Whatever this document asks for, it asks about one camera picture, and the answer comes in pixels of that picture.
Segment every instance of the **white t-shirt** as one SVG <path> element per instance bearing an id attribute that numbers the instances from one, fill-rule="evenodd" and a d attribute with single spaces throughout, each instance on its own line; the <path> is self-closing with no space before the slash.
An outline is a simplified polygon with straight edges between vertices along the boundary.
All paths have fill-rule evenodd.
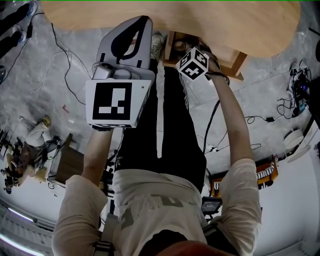
<path id="1" fill-rule="evenodd" d="M 207 243 L 202 228 L 201 195 L 188 180 L 147 170 L 124 169 L 113 177 L 115 255 L 138 256 L 155 234 L 170 230 L 187 240 Z M 222 215 L 214 221 L 240 255 L 252 255 L 261 224 L 256 165 L 237 161 L 220 184 Z M 82 176 L 66 183 L 66 193 L 53 234 L 56 256 L 93 255 L 100 241 L 99 215 L 107 197 Z"/>

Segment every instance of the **electronic device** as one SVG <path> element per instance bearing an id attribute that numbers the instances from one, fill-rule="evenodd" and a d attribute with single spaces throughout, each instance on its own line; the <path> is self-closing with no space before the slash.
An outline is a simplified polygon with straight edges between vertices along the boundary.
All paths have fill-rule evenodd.
<path id="1" fill-rule="evenodd" d="M 153 23 L 148 16 L 129 19 L 101 41 L 92 80 L 85 83 L 88 124 L 135 128 L 155 74 L 149 70 Z"/>
<path id="2" fill-rule="evenodd" d="M 204 216 L 217 214 L 221 206 L 222 206 L 221 198 L 215 198 L 211 196 L 202 197 L 201 211 Z"/>

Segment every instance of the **wooden table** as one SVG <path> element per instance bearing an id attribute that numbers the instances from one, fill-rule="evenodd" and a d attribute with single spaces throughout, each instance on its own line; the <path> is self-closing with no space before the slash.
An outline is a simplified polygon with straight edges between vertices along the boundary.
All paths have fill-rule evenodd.
<path id="1" fill-rule="evenodd" d="M 42 6 L 65 30 L 116 27 L 147 15 L 155 29 L 202 38 L 228 68 L 239 53 L 268 58 L 283 51 L 301 11 L 297 1 L 43 1 Z"/>

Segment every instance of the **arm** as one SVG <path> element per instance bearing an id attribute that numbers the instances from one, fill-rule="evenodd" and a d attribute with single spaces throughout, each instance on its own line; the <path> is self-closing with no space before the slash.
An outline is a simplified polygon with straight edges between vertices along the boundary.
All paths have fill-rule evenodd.
<path id="1" fill-rule="evenodd" d="M 209 62 L 209 69 L 220 71 L 213 61 Z M 253 159 L 247 123 L 235 95 L 223 76 L 211 75 L 210 78 L 220 99 L 229 138 L 231 165 L 240 159 Z"/>
<path id="2" fill-rule="evenodd" d="M 213 61 L 209 69 L 220 70 Z M 261 226 L 256 165 L 244 114 L 222 76 L 211 79 L 218 93 L 230 143 L 231 168 L 220 184 L 223 201 L 221 216 L 215 221 L 226 237 L 236 240 L 240 255 L 253 255 Z"/>
<path id="3" fill-rule="evenodd" d="M 86 146 L 82 177 L 85 177 L 97 186 L 99 186 L 108 159 L 112 134 L 113 130 L 94 130 Z"/>
<path id="4" fill-rule="evenodd" d="M 107 162 L 112 131 L 94 130 L 84 154 L 82 175 L 66 181 L 65 196 L 52 237 L 56 256 L 93 255 L 101 240 L 99 216 L 108 199 L 98 188 Z"/>

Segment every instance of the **wall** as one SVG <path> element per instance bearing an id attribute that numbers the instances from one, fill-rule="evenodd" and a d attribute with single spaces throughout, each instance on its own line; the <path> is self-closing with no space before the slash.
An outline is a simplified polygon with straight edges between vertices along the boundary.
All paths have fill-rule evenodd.
<path id="1" fill-rule="evenodd" d="M 0 168 L 4 167 L 5 163 L 0 160 Z M 49 189 L 47 183 L 39 183 L 31 177 L 28 177 L 20 187 L 13 187 L 11 194 L 8 194 L 4 187 L 5 176 L 0 174 L 0 198 L 7 204 L 15 206 L 21 213 L 26 212 L 35 218 L 51 222 L 56 222 L 58 219 L 65 196 L 63 187 Z"/>
<path id="2" fill-rule="evenodd" d="M 254 255 L 269 255 L 302 239 L 317 240 L 320 161 L 313 148 L 319 141 L 319 129 L 313 125 L 299 147 L 310 143 L 309 152 L 291 163 L 280 161 L 274 184 L 260 190 L 262 228 Z"/>

